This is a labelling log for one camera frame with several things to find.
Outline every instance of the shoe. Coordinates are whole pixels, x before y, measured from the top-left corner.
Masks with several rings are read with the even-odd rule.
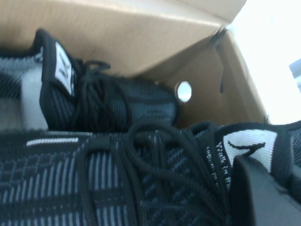
[[[259,123],[2,133],[0,152],[7,225],[231,225],[236,156],[257,160],[283,187],[295,167],[288,131]]]
[[[39,29],[30,50],[0,53],[0,97],[21,98],[26,129],[127,131],[147,118],[174,124],[175,95],[141,79],[103,73],[104,62],[83,63]]]

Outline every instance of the black sneaker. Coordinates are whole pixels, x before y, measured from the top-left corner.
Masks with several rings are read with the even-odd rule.
[[[27,129],[126,131],[141,119],[174,124],[175,95],[151,82],[112,77],[104,62],[72,58],[46,31],[23,53],[0,53],[0,97],[21,98]]]
[[[290,184],[291,137],[266,124],[177,130],[150,121],[126,134],[1,134],[0,223],[230,226],[237,155]]]

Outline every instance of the cardboard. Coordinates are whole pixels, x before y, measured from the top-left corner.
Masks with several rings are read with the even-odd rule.
[[[301,95],[289,65],[300,58],[296,1],[248,1],[231,24],[271,124],[301,120]],[[256,18],[250,20],[256,11]]]
[[[108,73],[142,76],[176,94],[178,127],[264,121],[265,110],[230,31],[245,0],[0,0],[0,47],[25,49],[42,27],[85,60],[111,64]]]

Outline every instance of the shoelace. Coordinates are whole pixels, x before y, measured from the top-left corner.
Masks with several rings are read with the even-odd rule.
[[[155,145],[146,136],[138,135],[139,132],[154,132],[156,130],[162,132],[162,136],[164,136],[159,148],[154,148]],[[217,180],[214,180],[205,163],[206,157],[202,155],[202,152],[206,152],[206,150],[199,149],[199,145],[193,136],[193,132],[199,133],[201,131],[206,133],[204,142],[210,151]],[[171,226],[177,225],[175,214],[173,213],[174,210],[194,212],[213,226],[230,225],[229,195],[216,150],[214,133],[215,124],[212,122],[200,123],[184,133],[156,121],[141,121],[131,127],[123,140],[126,148],[110,150],[113,151],[115,161],[119,166],[119,173],[123,173],[123,176],[128,178],[128,182],[124,184],[124,189],[125,194],[127,194],[128,212],[132,221],[130,225],[147,225],[146,210],[153,208],[163,209],[168,225]],[[193,175],[191,178],[167,169],[165,144],[168,142],[178,143],[183,147],[190,161]],[[87,224],[91,226],[97,225],[97,217],[88,188],[86,158],[91,153],[110,149],[109,143],[110,139],[102,139],[99,141],[99,145],[95,145],[89,150],[81,151],[77,155],[81,201]],[[135,148],[136,145],[147,145],[150,147],[152,163],[144,161],[139,156]],[[156,179],[155,186],[160,193],[160,202],[148,202],[144,199],[144,192],[137,170],[152,175]],[[170,183],[177,183],[193,191],[196,194],[198,204],[182,205],[180,203],[172,203],[169,192]]]
[[[84,64],[81,61],[74,61],[72,65],[80,75],[77,81],[78,102],[71,121],[71,129],[76,130],[80,123],[81,128],[88,132],[125,131],[132,124],[132,111],[120,86],[101,72],[111,66],[101,61],[87,61]],[[125,126],[117,123],[116,113],[108,104],[110,90],[118,92],[124,100],[127,111]]]

